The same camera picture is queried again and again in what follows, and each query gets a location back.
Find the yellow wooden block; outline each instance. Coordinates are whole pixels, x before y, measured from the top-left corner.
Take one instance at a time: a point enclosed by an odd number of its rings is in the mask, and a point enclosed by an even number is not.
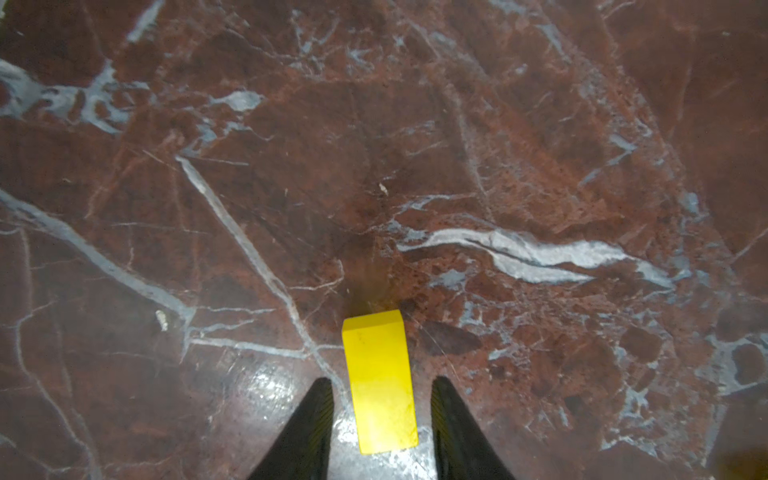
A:
[[[346,319],[342,340],[360,452],[417,446],[411,367],[400,312]]]

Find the marble floor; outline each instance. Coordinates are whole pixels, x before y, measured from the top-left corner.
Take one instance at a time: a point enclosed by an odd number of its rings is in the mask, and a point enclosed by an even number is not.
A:
[[[434,478],[438,375],[518,480],[768,458],[765,2],[0,6],[3,478],[240,480],[320,376],[333,479]]]

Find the white crumb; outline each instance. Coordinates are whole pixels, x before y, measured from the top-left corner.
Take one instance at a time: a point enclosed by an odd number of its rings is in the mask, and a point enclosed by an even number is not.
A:
[[[154,318],[157,320],[157,323],[160,324],[160,330],[162,330],[164,332],[167,332],[168,331],[168,317],[165,316],[165,312],[163,310],[155,310]]]

